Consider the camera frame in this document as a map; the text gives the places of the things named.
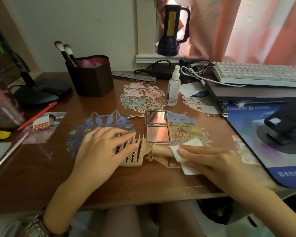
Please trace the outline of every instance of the white keyboard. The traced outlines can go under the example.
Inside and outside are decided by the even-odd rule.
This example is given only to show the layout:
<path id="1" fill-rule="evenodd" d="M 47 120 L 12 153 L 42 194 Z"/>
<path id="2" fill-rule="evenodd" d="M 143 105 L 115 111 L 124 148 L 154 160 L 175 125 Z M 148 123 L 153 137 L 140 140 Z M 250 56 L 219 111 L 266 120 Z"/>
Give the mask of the white keyboard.
<path id="1" fill-rule="evenodd" d="M 296 87 L 296 71 L 291 66 L 213 63 L 221 83 Z"/>

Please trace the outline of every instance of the metal watch band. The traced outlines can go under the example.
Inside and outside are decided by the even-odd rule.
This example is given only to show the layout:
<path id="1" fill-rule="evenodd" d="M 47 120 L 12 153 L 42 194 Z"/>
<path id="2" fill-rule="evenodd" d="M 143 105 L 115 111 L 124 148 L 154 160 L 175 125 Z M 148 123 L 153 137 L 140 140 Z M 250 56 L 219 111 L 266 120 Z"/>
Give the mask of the metal watch band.
<path id="1" fill-rule="evenodd" d="M 43 223 L 43 215 L 37 215 L 31 223 L 26 228 L 26 233 L 30 237 L 68 237 L 72 230 L 72 226 L 70 225 L 67 231 L 62 235 L 55 235 L 51 233 Z"/>

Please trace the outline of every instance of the bottle label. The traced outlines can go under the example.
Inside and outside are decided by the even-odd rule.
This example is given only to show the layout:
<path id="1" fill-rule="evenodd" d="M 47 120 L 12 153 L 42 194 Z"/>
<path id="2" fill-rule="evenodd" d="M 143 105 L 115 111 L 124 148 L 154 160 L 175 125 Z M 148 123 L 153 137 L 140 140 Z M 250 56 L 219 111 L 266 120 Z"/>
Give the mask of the bottle label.
<path id="1" fill-rule="evenodd" d="M 167 103 L 167 104 L 168 104 L 168 102 L 169 102 L 170 89 L 171 89 L 171 84 L 169 83 L 169 85 L 168 85 L 167 99 L 166 99 L 166 103 Z"/>

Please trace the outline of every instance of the brush holder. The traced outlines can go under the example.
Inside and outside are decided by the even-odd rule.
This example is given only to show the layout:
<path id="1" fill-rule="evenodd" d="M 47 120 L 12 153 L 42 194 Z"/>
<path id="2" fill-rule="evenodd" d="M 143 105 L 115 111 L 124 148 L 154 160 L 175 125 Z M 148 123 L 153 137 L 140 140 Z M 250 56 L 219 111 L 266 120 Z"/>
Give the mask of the brush holder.
<path id="1" fill-rule="evenodd" d="M 113 88 L 110 60 L 105 55 L 76 58 L 81 67 L 73 67 L 66 62 L 69 75 L 78 95 L 102 97 Z"/>

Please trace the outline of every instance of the hair brush handle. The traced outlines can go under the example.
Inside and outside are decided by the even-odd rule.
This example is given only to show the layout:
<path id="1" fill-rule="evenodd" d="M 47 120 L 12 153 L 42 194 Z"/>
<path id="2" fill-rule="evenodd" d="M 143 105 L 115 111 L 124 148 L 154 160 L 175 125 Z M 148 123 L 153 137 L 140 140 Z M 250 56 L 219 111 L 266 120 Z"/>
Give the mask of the hair brush handle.
<path id="1" fill-rule="evenodd" d="M 153 144 L 152 147 L 151 147 L 150 153 L 151 154 L 165 155 L 165 156 L 169 156 L 169 157 L 174 157 L 170 147 L 166 146 L 166 145 Z"/>

